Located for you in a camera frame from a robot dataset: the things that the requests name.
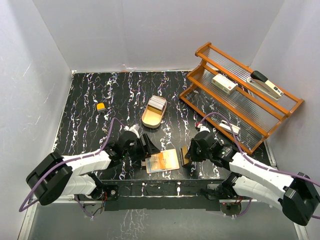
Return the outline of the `beige leather card holder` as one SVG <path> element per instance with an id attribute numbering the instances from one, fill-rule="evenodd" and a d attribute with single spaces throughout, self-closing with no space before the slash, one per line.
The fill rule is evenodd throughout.
<path id="1" fill-rule="evenodd" d="M 180 168 L 177 151 L 175 149 L 163 150 L 141 161 L 141 167 L 148 174 L 178 170 Z"/>

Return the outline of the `orange card magnetic stripe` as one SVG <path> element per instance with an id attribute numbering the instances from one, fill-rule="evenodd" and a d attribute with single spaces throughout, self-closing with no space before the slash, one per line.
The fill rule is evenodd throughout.
<path id="1" fill-rule="evenodd" d="M 186 158 L 188 147 L 185 145 L 180 149 L 181 166 L 186 168 L 190 164 L 190 160 Z"/>

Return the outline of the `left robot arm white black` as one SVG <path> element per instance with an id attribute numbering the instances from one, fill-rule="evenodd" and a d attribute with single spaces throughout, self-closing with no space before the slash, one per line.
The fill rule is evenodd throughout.
<path id="1" fill-rule="evenodd" d="M 93 174 L 95 171 L 113 168 L 126 156 L 144 161 L 158 153 L 160 150 L 147 134 L 139 136 L 129 129 L 116 141 L 110 141 L 94 152 L 72 156 L 51 152 L 26 177 L 26 183 L 43 206 L 67 195 L 86 195 L 97 200 L 105 195 L 106 187 Z"/>

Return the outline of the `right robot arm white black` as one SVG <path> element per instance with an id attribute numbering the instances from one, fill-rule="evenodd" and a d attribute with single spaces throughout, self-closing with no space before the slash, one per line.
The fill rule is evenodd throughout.
<path id="1" fill-rule="evenodd" d="M 248 197 L 266 203 L 283 212 L 292 222 L 306 226 L 320 204 L 320 195 L 309 177 L 300 172 L 289 176 L 242 154 L 231 144 L 222 144 L 214 134 L 203 130 L 191 139 L 190 146 L 181 149 L 188 162 L 209 160 L 230 172 L 216 188 L 207 187 L 205 196 L 221 199 Z"/>

